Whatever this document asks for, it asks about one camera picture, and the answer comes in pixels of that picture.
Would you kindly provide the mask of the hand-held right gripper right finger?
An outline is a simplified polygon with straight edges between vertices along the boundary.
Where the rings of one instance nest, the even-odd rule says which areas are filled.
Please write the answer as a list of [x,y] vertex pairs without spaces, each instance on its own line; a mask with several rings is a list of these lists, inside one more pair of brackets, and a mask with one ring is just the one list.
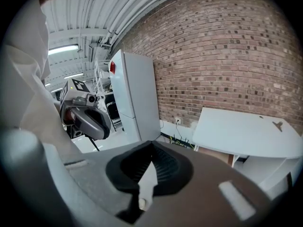
[[152,204],[137,227],[255,227],[272,209],[272,201],[250,179],[210,155],[153,142],[178,161],[173,180],[158,183]]

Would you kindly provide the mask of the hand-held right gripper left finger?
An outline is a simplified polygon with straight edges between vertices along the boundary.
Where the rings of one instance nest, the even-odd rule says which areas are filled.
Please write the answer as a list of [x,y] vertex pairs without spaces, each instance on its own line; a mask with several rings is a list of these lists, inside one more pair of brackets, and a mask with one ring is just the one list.
[[21,204],[54,227],[153,227],[155,218],[127,208],[121,218],[98,206],[74,181],[56,147],[28,131],[2,130],[2,169]]

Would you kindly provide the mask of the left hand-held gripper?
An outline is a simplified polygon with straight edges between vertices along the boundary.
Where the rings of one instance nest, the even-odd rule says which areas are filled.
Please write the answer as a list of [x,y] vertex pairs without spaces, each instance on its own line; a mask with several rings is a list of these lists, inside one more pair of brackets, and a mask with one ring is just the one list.
[[[72,101],[77,97],[85,98],[87,85],[77,79],[68,79],[60,94],[60,118],[63,125],[73,125],[73,121],[67,116],[68,109],[65,101]],[[71,115],[75,126],[85,135],[95,139],[104,140],[110,134],[111,120],[109,116],[98,108],[73,107]]]

